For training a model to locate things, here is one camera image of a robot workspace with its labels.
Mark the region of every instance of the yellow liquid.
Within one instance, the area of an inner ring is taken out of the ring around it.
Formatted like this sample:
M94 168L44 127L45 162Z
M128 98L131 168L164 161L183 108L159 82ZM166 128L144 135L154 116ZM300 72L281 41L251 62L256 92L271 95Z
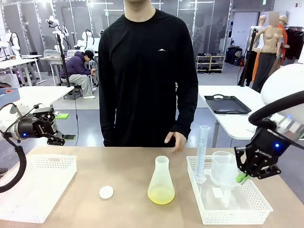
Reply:
M148 197L156 204L170 203L175 196L173 189L166 187L155 187L148 191Z

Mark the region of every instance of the purple jacket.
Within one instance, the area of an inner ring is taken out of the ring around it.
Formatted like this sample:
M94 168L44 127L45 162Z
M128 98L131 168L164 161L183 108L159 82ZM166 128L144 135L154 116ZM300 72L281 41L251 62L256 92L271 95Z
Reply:
M67 75L90 75L91 70L85 68L85 57L82 52L78 51L73 57L66 62ZM65 78L63 69L61 70L61 78Z

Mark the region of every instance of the neck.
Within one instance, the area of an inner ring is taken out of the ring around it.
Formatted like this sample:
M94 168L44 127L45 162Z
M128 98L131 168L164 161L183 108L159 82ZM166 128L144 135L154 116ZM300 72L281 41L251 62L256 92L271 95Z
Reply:
M125 17L134 22L144 22L155 14L156 9L149 0L138 3L125 1Z
M264 20L260 20L260 22L259 22L259 26L263 26L265 24L265 21Z

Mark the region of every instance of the shoe rack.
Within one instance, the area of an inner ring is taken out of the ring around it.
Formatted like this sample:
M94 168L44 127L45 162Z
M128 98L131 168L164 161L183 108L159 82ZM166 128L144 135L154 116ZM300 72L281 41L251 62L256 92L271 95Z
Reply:
M199 63L200 60L205 60L205 63ZM204 71L220 71L223 73L225 56L196 56L196 72L201 73ZM214 65L220 65L219 69L211 69Z

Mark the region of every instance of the person in purple hoodie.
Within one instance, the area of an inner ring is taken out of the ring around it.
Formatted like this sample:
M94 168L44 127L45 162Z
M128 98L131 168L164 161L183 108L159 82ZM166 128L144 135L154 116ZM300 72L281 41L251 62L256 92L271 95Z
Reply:
M96 69L90 70L85 67L85 62L89 62L91 60L94 60L94 53L87 50L85 52L76 52L75 55L66 62L68 79L71 83L81 86L84 91L84 99L95 99L93 92L96 88L92 88L88 76L94 76ZM61 78L66 82L63 69L61 70Z

